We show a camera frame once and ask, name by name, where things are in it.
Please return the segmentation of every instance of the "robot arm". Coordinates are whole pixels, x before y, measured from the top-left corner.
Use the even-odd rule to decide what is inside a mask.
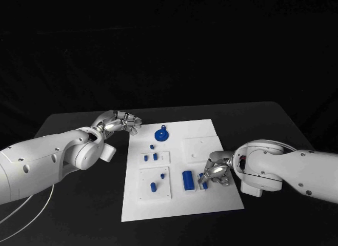
[[[338,154],[296,150],[276,141],[256,140],[234,154],[217,151],[214,155],[218,159],[208,159],[200,183],[211,179],[224,185],[231,168],[241,179],[243,193],[260,197],[263,190],[280,190],[285,180],[301,194],[338,203]]]
[[[116,148],[104,143],[114,131],[132,135],[142,127],[135,115],[107,111],[91,127],[48,135],[0,151],[0,204],[29,197],[77,170],[88,169],[98,158],[110,161]]]

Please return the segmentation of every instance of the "black background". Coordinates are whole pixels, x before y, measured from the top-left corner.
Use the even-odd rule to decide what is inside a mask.
[[[338,1],[0,3],[0,149],[55,113],[253,101],[338,152]]]

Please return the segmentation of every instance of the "blue object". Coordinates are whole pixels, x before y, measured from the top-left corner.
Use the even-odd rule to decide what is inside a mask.
[[[194,178],[192,178],[192,172],[191,171],[184,171],[182,172],[182,179],[184,179],[185,191],[194,190],[195,189],[195,184],[194,184]]]
[[[150,184],[150,188],[152,188],[152,192],[155,192],[156,191],[156,183]]]
[[[166,141],[166,139],[169,138],[169,133],[166,131],[165,125],[162,125],[162,129],[156,131],[155,137],[159,142]]]
[[[207,182],[202,183],[202,187],[204,187],[204,189],[208,189]]]

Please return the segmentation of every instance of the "table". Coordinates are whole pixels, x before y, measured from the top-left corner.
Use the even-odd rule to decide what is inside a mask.
[[[224,150],[254,139],[272,139],[296,149],[314,147],[275,102],[123,110],[143,124],[211,119]],[[98,112],[54,114],[35,137],[90,126]],[[0,245],[335,245],[338,204],[301,195],[283,182],[260,198],[241,194],[244,210],[120,222],[129,133],[106,141],[117,148],[110,163],[98,160],[55,185],[39,218]],[[234,175],[237,187],[240,180]],[[38,193],[18,214],[0,225],[0,239],[16,232],[44,207],[49,189]],[[20,201],[0,206],[0,219]]]

